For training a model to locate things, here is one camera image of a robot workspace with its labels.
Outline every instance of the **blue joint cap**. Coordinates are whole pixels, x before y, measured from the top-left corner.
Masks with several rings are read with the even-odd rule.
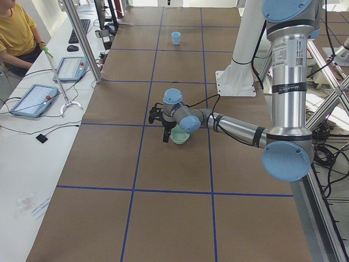
[[[200,128],[201,122],[196,116],[186,116],[180,121],[179,126],[187,134],[192,134]]]
[[[271,176],[286,182],[301,179],[310,169],[308,154],[300,146],[288,141],[268,144],[263,150],[262,164]]]
[[[165,104],[175,105],[181,102],[182,99],[183,99],[183,96],[180,90],[175,88],[170,88],[166,90],[163,101]]]
[[[317,29],[317,30],[315,30],[314,32],[311,33],[309,38],[310,39],[316,39],[316,38],[318,38],[319,34],[320,34],[320,29]]]
[[[263,0],[262,13],[271,23],[282,23],[297,17],[312,0]]]

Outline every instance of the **green clip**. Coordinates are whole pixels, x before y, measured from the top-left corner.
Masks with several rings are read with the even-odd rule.
[[[50,53],[49,53],[49,49],[47,48],[47,47],[43,47],[43,51],[45,52],[45,54],[47,54],[47,55],[49,55],[49,56],[51,56],[51,58],[53,58],[53,55],[51,55]]]

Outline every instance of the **yellow shirt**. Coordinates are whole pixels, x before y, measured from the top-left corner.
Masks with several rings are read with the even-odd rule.
[[[0,17],[0,51],[12,56],[30,53],[37,45],[32,33],[36,24],[20,4],[11,10],[11,17]]]

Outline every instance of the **white table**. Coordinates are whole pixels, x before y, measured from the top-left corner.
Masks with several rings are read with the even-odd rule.
[[[101,39],[96,38],[94,31],[98,26],[93,26],[97,19],[94,4],[84,5],[79,12],[80,18],[90,19],[90,31],[87,38],[93,54],[97,58],[104,51]],[[58,65],[64,56],[83,56],[81,48],[78,52],[67,52],[68,39],[71,34],[71,24],[66,19],[56,35],[50,40],[47,47],[53,54],[54,65]],[[50,69],[49,62],[42,52],[31,67],[30,72]],[[21,97],[33,84],[57,86],[52,81],[53,72],[35,73],[25,77],[18,85],[11,97]],[[76,84],[80,102],[84,109],[87,108],[93,87],[95,85],[91,72]],[[67,91],[69,99],[76,96],[72,88]],[[8,101],[10,109],[15,105],[16,99]],[[61,106],[65,103],[59,95],[50,105],[44,115],[58,116]],[[0,112],[6,112],[4,106]],[[55,124],[80,121],[84,110],[77,106],[70,106],[62,117],[25,118],[11,114],[0,115],[0,125],[24,132],[35,132]],[[0,128],[0,261],[21,262],[27,259],[38,233],[43,217],[35,219],[30,212],[18,216],[16,207],[17,199],[29,194],[35,194],[36,206],[50,198],[53,194],[65,161],[77,134],[77,127],[58,129],[47,136],[48,141],[40,143],[35,137],[39,134],[24,135]]]

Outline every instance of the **person's arm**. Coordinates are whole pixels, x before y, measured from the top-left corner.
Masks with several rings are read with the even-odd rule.
[[[46,43],[41,38],[41,35],[40,35],[40,32],[39,32],[38,28],[36,27],[36,28],[32,29],[32,32],[33,32],[35,41],[40,46],[40,49],[42,49],[44,46],[46,46]]]
[[[17,67],[29,69],[33,64],[9,55],[6,50],[0,51],[0,60]]]

